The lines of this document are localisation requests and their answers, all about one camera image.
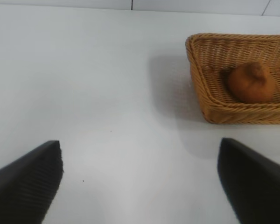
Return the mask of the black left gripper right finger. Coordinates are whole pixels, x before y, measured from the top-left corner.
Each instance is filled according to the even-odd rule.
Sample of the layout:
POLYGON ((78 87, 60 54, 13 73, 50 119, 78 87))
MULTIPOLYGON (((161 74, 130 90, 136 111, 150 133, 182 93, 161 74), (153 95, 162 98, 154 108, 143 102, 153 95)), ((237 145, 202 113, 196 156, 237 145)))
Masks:
POLYGON ((222 138, 217 171, 242 224, 280 224, 280 165, 232 138, 222 138))

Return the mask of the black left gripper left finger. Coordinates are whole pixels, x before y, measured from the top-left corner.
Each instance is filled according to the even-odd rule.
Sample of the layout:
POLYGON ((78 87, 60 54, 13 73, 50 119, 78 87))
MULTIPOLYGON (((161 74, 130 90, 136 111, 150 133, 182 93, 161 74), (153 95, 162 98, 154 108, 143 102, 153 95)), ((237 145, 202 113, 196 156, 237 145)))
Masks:
POLYGON ((49 140, 0 169, 0 224, 43 222, 63 177, 60 142, 49 140))

